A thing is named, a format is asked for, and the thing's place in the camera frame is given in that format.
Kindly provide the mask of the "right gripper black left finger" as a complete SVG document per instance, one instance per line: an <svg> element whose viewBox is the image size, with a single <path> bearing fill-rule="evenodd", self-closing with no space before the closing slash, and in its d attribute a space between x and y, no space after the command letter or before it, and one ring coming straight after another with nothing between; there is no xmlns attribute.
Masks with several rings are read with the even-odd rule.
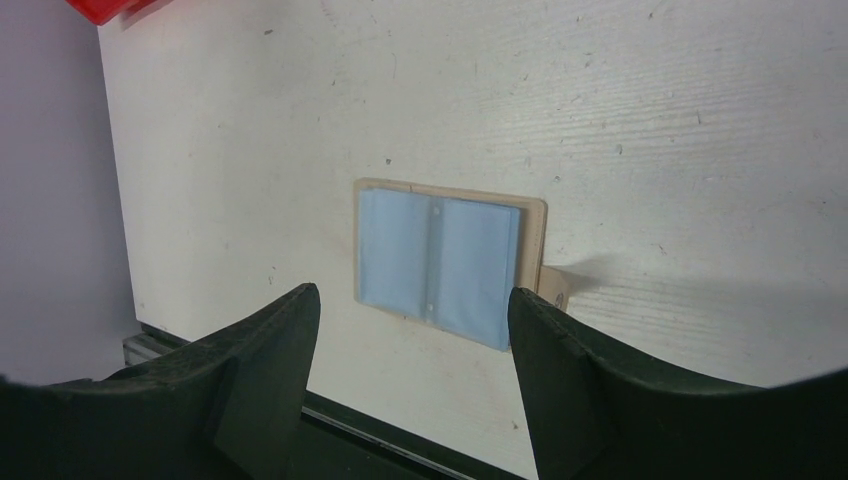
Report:
<svg viewBox="0 0 848 480"><path fill-rule="evenodd" d="M228 403L241 363L285 349L307 387L320 320L302 284L248 317L106 379L1 384L5 479L281 479L291 435L267 439Z"/></svg>

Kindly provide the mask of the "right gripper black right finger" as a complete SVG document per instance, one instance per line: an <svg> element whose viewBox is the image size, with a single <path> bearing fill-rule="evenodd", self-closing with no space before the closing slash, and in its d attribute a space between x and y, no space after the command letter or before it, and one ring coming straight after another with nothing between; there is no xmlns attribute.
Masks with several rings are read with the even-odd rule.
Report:
<svg viewBox="0 0 848 480"><path fill-rule="evenodd" d="M542 479L843 479L847 374L774 388L700 374L511 292L508 326Z"/></svg>

